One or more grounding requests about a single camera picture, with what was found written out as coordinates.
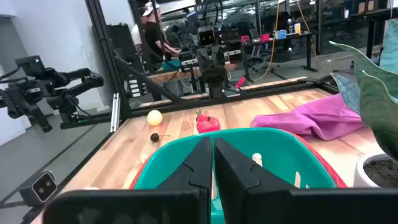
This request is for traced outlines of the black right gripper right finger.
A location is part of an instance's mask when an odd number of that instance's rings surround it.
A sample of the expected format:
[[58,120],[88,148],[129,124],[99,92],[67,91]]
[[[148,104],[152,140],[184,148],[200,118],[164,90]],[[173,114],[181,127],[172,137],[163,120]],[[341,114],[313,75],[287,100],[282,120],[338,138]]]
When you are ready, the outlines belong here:
[[215,175],[226,224],[283,224],[294,185],[215,139]]

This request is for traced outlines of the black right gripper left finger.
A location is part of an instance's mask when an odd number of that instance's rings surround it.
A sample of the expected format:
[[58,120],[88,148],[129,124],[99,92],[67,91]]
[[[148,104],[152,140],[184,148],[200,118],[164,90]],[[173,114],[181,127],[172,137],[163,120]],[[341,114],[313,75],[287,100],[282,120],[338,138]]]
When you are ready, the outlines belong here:
[[212,142],[210,138],[203,138],[157,187],[169,193],[163,224],[210,224],[212,168]]

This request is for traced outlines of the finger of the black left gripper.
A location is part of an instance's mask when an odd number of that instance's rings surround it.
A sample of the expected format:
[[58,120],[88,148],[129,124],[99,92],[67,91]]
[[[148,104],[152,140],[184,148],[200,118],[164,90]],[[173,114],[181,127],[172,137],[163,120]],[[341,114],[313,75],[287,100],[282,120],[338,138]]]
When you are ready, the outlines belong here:
[[213,61],[208,53],[207,49],[203,50],[203,70],[207,71],[211,68]]
[[212,61],[213,61],[213,68],[215,69],[216,72],[220,71],[221,68],[221,51],[220,49],[216,49],[212,51]]

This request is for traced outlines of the red toy apple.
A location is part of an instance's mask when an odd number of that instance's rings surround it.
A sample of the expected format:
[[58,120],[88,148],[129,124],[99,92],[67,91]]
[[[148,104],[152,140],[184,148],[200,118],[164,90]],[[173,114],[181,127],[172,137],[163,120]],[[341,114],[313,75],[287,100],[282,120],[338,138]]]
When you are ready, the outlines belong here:
[[212,116],[207,116],[206,121],[201,121],[197,123],[197,131],[199,134],[207,133],[212,131],[219,131],[221,129],[220,122],[217,118]]

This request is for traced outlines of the yellow toy lemon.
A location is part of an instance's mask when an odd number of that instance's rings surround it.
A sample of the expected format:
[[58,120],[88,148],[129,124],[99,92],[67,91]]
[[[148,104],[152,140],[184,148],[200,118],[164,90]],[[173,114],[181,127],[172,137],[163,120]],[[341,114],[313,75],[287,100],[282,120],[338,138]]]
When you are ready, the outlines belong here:
[[162,113],[158,110],[151,110],[147,115],[147,122],[151,126],[158,126],[162,122]]

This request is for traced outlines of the office chair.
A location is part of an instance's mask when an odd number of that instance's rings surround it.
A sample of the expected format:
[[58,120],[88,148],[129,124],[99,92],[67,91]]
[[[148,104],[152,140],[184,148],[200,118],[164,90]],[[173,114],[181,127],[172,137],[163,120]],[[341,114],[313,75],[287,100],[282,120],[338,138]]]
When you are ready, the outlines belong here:
[[249,33],[251,43],[255,45],[252,46],[252,51],[247,62],[255,72],[259,72],[259,70],[262,68],[268,68],[269,61],[266,59],[266,56],[270,55],[271,53],[265,51],[263,45],[256,45],[256,43],[261,41],[257,29],[250,29]]

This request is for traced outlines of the teal basket with orange rim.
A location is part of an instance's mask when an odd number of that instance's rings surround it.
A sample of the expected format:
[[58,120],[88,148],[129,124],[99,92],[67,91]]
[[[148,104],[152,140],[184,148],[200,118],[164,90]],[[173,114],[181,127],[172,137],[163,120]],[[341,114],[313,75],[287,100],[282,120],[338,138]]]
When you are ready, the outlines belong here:
[[302,139],[274,128],[213,131],[172,141],[146,161],[131,188],[127,208],[130,224],[163,224],[168,192],[157,187],[167,179],[203,138],[213,146],[211,222],[226,224],[215,175],[215,139],[221,138],[274,175],[295,186],[289,191],[283,224],[343,224],[347,194],[336,172]]

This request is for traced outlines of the black background desk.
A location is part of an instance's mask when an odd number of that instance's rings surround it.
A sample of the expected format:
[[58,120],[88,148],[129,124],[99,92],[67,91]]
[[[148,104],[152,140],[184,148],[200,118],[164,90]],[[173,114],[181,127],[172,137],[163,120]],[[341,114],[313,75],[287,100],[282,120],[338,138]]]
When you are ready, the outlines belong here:
[[248,69],[248,59],[246,57],[246,48],[247,47],[254,47],[257,45],[263,46],[264,44],[268,44],[268,43],[273,43],[273,42],[279,42],[279,41],[288,41],[291,39],[302,39],[305,38],[306,39],[306,65],[302,65],[302,68],[304,68],[305,70],[309,70],[312,72],[318,72],[317,69],[312,67],[312,60],[311,60],[311,52],[312,52],[312,47],[311,47],[311,40],[312,40],[312,36],[313,35],[317,35],[317,32],[305,32],[304,34],[289,34],[287,35],[286,38],[281,38],[281,39],[270,39],[270,40],[265,40],[265,41],[259,41],[259,42],[253,42],[252,40],[247,41],[246,43],[242,43],[241,44],[241,54],[242,54],[242,60],[243,60],[243,65],[244,65],[244,69],[245,69],[245,74],[244,74],[244,78],[248,81],[248,82],[254,82],[254,80],[252,80],[249,77],[249,69]]

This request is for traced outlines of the person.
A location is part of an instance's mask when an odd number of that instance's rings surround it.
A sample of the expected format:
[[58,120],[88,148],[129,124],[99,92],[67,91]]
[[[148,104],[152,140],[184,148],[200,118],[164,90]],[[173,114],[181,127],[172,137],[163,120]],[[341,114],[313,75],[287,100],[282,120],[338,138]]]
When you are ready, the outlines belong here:
[[[146,16],[144,16],[145,13],[145,9],[144,8],[139,8],[139,13],[141,15],[141,24],[143,27],[145,27],[147,18]],[[141,40],[141,36],[139,33],[139,28],[138,25],[135,24],[134,27],[131,30],[131,35],[132,35],[132,40],[134,42],[134,45],[136,47],[136,50],[141,53],[142,52],[142,40]]]
[[150,55],[152,63],[161,63],[162,58],[170,60],[171,56],[179,55],[182,50],[169,45],[157,22],[161,21],[160,5],[155,2],[155,6],[153,6],[152,2],[149,1],[145,8],[146,10],[143,13],[143,16],[147,19],[145,35],[146,42],[154,53]]

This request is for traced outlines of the purple cloth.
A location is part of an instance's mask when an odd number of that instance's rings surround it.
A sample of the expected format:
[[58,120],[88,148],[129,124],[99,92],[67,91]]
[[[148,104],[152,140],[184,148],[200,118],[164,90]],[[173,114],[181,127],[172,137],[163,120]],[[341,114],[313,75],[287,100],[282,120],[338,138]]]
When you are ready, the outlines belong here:
[[359,114],[349,109],[340,94],[315,100],[279,114],[258,115],[251,126],[276,128],[302,138],[334,140],[363,127]]

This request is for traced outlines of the white plant pot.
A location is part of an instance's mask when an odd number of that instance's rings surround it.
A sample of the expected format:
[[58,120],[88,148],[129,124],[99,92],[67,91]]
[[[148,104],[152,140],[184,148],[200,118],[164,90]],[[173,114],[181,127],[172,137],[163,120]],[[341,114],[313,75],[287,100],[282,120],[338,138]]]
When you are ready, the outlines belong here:
[[385,153],[361,157],[356,164],[353,186],[398,188],[398,162]]

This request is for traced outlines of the green snake plant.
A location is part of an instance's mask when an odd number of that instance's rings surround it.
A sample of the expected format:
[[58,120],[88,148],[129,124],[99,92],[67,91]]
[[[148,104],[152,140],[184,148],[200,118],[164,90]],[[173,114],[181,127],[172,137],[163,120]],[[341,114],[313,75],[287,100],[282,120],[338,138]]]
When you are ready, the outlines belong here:
[[343,101],[371,128],[379,147],[398,162],[398,19],[388,22],[379,65],[350,45],[330,44],[354,57],[355,83],[331,74]]

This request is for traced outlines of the silver aluminium bracket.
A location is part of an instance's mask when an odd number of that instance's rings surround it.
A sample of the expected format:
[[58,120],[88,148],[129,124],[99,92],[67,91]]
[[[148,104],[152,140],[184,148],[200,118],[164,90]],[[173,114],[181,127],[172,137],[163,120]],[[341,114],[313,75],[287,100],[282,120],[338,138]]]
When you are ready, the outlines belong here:
[[110,132],[115,133],[119,128],[120,97],[119,93],[113,95]]

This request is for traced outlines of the black aluminium rig frame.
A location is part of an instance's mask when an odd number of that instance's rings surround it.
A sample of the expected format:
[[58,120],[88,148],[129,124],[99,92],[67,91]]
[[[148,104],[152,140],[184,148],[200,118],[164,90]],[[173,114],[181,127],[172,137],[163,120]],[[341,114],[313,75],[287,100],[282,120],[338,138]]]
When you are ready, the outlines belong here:
[[[64,121],[60,124],[61,129],[71,129],[81,126],[89,126],[94,124],[106,123],[108,121],[115,122],[116,125],[125,122],[130,118],[141,117],[147,115],[150,110],[159,110],[161,113],[168,113],[174,111],[188,110],[200,108],[204,106],[213,106],[223,103],[231,103],[234,101],[241,101],[251,98],[259,98],[261,96],[271,96],[279,93],[290,93],[299,90],[309,90],[312,88],[319,88],[331,94],[337,94],[338,88],[329,84],[332,77],[327,75],[321,79],[314,80],[310,78],[300,78],[297,81],[286,81],[281,84],[271,84],[269,86],[249,86],[248,91],[234,96],[221,96],[213,98],[210,95],[195,95],[190,99],[181,98],[171,91],[160,87],[154,78],[157,75],[165,76],[166,72],[155,72],[149,75],[140,73],[135,70],[131,63],[127,63],[115,51],[113,44],[110,41],[108,31],[105,24],[104,15],[102,12],[100,0],[85,0],[88,12],[93,23],[93,31],[96,41],[99,44],[100,52],[103,56],[106,71],[111,77],[113,88],[117,91],[119,99],[116,101],[121,111],[117,113],[119,118],[114,119],[114,113],[100,113],[85,118],[79,118],[76,121]],[[145,83],[147,87],[151,88],[154,92],[166,97],[167,102],[156,101],[152,105],[143,106],[138,109],[131,109],[129,106],[127,94],[124,91],[122,84],[122,76],[119,71],[122,70],[129,75],[132,75],[136,80]]]

